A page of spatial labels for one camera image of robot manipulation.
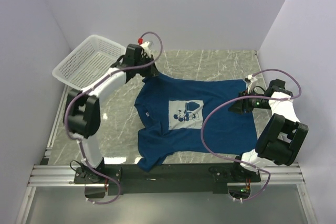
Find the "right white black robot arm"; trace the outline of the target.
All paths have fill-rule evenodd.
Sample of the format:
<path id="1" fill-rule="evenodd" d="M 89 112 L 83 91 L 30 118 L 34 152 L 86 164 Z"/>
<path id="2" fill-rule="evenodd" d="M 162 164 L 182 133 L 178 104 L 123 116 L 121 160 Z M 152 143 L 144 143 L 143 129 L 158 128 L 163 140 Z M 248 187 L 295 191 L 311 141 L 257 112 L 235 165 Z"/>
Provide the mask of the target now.
<path id="1" fill-rule="evenodd" d="M 239 97 L 247 97 L 234 102 L 229 111 L 243 114 L 253 109 L 271 111 L 271 118 L 260 134 L 256 147 L 237 156 L 241 160 L 230 169 L 235 181 L 243 181 L 250 172 L 275 165 L 291 165 L 308 134 L 307 125 L 300 122 L 293 108 L 293 93 L 285 88 L 285 81 L 272 80 L 262 94 L 254 91 L 256 78 L 245 79 L 247 88 Z"/>

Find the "blue mickey mouse t-shirt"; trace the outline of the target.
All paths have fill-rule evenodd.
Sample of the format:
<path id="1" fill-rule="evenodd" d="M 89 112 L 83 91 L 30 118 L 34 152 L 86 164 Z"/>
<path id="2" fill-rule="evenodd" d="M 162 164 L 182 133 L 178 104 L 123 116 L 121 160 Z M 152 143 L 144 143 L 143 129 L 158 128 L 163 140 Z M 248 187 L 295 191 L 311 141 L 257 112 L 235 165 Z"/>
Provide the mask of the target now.
<path id="1" fill-rule="evenodd" d="M 138 166 L 148 172 L 176 152 L 241 154 L 255 148 L 252 114 L 227 107 L 206 117 L 219 105 L 245 90 L 243 80 L 181 80 L 160 74 L 145 78 L 135 100 L 144 128 L 138 131 Z"/>

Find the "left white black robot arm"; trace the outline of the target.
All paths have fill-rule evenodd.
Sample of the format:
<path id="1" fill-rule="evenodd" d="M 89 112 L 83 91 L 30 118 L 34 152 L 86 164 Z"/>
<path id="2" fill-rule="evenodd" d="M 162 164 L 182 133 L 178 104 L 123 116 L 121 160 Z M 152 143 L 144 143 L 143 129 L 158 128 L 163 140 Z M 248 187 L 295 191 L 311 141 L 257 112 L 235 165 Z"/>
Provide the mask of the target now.
<path id="1" fill-rule="evenodd" d="M 77 142 L 81 166 L 87 169 L 86 176 L 93 183 L 101 182 L 105 176 L 104 158 L 96 138 L 101 124 L 100 103 L 138 74 L 142 77 L 159 75 L 150 46 L 149 41 L 129 44 L 125 53 L 98 80 L 81 90 L 72 89 L 68 94 L 64 114 L 66 133 Z"/>

